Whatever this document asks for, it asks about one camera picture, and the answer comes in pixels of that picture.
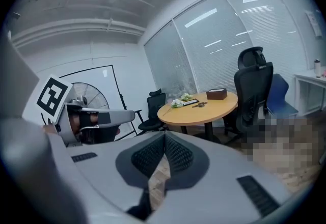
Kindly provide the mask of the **black table base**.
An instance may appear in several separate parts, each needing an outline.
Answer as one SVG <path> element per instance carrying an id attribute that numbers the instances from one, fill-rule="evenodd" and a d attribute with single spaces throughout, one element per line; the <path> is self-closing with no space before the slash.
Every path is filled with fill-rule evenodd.
<path id="1" fill-rule="evenodd" d="M 204 139 L 206 141 L 210 141 L 213 143 L 217 143 L 217 144 L 221 144 L 222 142 L 220 141 L 220 139 L 218 137 L 216 137 L 213 134 L 213 126 L 212 126 L 212 122 L 208 122 L 208 123 L 194 123 L 194 124 L 190 124 L 190 125 L 181 125 L 181 132 L 183 134 L 188 134 L 187 132 L 187 126 L 199 126 L 199 125 L 204 125 L 204 132 L 201 133 L 196 133 L 194 135 L 194 137 L 200 138 L 200 139 Z"/>

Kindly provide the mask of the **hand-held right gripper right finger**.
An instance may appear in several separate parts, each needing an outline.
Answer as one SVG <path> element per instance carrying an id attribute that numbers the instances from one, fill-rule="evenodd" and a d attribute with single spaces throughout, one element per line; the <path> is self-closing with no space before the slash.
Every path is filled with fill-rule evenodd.
<path id="1" fill-rule="evenodd" d="M 173 131 L 165 142 L 171 177 L 152 224 L 252 224 L 291 196 L 237 150 Z"/>

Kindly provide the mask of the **large black floor fan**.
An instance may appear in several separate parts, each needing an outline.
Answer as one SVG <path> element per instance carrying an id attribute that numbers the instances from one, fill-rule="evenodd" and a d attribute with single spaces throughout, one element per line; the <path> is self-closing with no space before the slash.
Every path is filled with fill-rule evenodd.
<path id="1" fill-rule="evenodd" d="M 105 96 L 96 87 L 83 82 L 72 85 L 76 93 L 72 102 L 85 108 L 109 109 Z"/>

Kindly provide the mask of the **black office chair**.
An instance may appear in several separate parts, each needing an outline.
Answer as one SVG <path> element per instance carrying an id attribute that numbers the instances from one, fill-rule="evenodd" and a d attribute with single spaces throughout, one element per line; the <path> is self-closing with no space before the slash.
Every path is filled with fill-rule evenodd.
<path id="1" fill-rule="evenodd" d="M 138 129 L 141 131 L 140 135 L 149 131 L 160 131 L 167 129 L 167 127 L 164 126 L 164 122 L 162 122 L 157 115 L 158 111 L 165 105 L 165 103 L 166 94 L 163 93 L 161 89 L 149 93 L 149 97 L 147 98 L 148 119 L 145 121 L 143 120 L 140 114 L 142 110 L 135 111 L 141 120 L 141 124 L 138 126 Z"/>
<path id="2" fill-rule="evenodd" d="M 273 74 L 273 64 L 266 61 L 261 46 L 245 49 L 239 54 L 238 71 L 234 75 L 237 107 L 223 117 L 224 135 L 232 132 L 235 137 L 225 145 L 246 138 L 256 128 L 259 110 L 267 110 Z"/>

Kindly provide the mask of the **white artificial flower sprig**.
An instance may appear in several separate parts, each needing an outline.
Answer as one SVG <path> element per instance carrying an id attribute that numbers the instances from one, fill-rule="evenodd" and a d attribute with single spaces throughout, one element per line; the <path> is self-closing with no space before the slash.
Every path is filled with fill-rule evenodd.
<path id="1" fill-rule="evenodd" d="M 168 108 L 168 110 L 164 113 L 167 114 L 169 111 L 171 111 L 172 109 L 175 109 L 175 108 L 181 108 L 184 106 L 184 102 L 179 100 L 179 99 L 174 99 L 171 104 L 170 104 L 170 108 Z"/>

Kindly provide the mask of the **white desk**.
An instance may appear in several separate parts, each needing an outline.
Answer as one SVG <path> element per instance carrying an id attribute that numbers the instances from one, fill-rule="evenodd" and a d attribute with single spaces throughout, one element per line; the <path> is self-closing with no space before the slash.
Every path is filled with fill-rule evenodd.
<path id="1" fill-rule="evenodd" d="M 322 111 L 326 108 L 326 76 L 317 77 L 314 69 L 298 72 L 294 75 L 295 79 L 295 101 L 294 107 L 298 110 L 300 116 L 311 114 L 315 111 Z M 307 93 L 301 95 L 302 83 L 307 84 Z M 312 86 L 319 87 L 321 90 L 320 97 L 317 98 L 318 106 L 309 108 L 309 94 Z"/>

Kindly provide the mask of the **blue chair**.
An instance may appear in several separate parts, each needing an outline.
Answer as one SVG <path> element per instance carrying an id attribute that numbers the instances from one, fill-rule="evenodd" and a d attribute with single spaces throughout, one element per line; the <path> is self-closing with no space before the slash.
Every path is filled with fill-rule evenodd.
<path id="1" fill-rule="evenodd" d="M 298 110 L 285 100 L 288 89 L 289 84 L 286 80 L 280 74 L 274 74 L 267 99 L 267 109 L 275 118 L 295 118 L 298 114 Z"/>

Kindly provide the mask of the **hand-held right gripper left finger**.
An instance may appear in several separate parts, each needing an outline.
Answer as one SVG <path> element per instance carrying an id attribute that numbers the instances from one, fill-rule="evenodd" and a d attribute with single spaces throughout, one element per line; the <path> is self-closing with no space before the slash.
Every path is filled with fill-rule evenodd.
<path id="1" fill-rule="evenodd" d="M 78 224 L 166 224 L 163 207 L 151 211 L 148 188 L 165 151 L 163 132 L 76 147 L 48 137 L 57 170 L 82 206 Z"/>

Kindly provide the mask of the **paper wall notice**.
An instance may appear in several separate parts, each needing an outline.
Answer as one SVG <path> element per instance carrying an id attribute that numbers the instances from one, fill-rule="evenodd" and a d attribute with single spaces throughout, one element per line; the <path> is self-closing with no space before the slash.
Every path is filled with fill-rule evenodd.
<path id="1" fill-rule="evenodd" d="M 306 13 L 309 23 L 313 29 L 314 35 L 316 37 L 322 37 L 322 32 L 321 32 L 320 26 L 317 22 L 317 19 L 316 19 L 314 13 L 311 11 L 305 11 L 305 13 Z"/>

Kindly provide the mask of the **person's left hand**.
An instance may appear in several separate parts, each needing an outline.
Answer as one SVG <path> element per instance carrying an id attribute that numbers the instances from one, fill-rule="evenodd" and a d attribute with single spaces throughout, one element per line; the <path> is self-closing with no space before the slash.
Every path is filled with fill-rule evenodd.
<path id="1" fill-rule="evenodd" d="M 93 135 L 93 130 L 84 129 L 97 125 L 98 116 L 96 113 L 73 113 L 69 116 L 69 122 L 73 134 L 83 140 Z"/>

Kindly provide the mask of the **white bottle with dark cap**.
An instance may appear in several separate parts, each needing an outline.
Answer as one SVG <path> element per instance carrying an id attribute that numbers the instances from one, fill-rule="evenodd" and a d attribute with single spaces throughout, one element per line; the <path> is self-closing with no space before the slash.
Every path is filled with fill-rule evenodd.
<path id="1" fill-rule="evenodd" d="M 314 72 L 315 72 L 315 76 L 317 78 L 320 78 L 322 73 L 321 73 L 321 62 L 320 59 L 315 59 L 314 60 Z"/>

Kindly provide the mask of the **whiteboard on black stand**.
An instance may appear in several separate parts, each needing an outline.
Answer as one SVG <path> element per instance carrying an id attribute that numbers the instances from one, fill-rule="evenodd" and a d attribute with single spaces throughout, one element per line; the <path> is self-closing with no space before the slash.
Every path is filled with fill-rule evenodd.
<path id="1" fill-rule="evenodd" d="M 96 87 L 105 96 L 109 109 L 128 110 L 123 104 L 115 72 L 111 65 L 74 72 L 63 76 L 62 79 L 71 84 L 75 82 L 90 84 Z M 99 127 L 99 143 L 113 142 L 125 137 L 134 136 L 135 130 L 132 122 L 133 121 L 113 127 Z"/>

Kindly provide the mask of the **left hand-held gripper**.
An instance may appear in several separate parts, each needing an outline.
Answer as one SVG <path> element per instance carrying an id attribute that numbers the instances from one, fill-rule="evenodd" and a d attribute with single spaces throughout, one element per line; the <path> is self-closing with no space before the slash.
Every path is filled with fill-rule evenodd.
<path id="1" fill-rule="evenodd" d="M 76 93 L 73 85 L 54 75 L 40 80 L 33 90 L 23 111 L 23 118 L 40 125 L 53 124 L 57 135 L 66 146 L 92 145 L 100 142 L 99 127 L 113 127 L 131 122 L 135 119 L 133 110 L 114 110 L 85 108 L 72 102 Z M 71 130 L 69 116 L 73 113 L 96 113 L 97 125 L 85 127 L 93 130 L 92 137 L 83 140 Z"/>

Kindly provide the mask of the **white ceiling pipes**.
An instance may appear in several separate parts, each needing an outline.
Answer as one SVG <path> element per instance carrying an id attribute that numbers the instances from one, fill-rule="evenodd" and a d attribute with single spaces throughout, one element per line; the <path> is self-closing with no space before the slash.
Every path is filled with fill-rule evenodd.
<path id="1" fill-rule="evenodd" d="M 23 47 L 38 40 L 67 33 L 100 31 L 142 36 L 145 28 L 113 19 L 78 18 L 53 21 L 21 31 L 11 37 L 15 47 Z"/>

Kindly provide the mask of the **brown wooden box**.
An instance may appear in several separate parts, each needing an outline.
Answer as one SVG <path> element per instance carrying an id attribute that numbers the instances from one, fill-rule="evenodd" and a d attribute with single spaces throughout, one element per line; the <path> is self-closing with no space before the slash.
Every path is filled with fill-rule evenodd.
<path id="1" fill-rule="evenodd" d="M 208 100 L 224 100 L 227 97 L 227 89 L 211 89 L 206 92 Z"/>

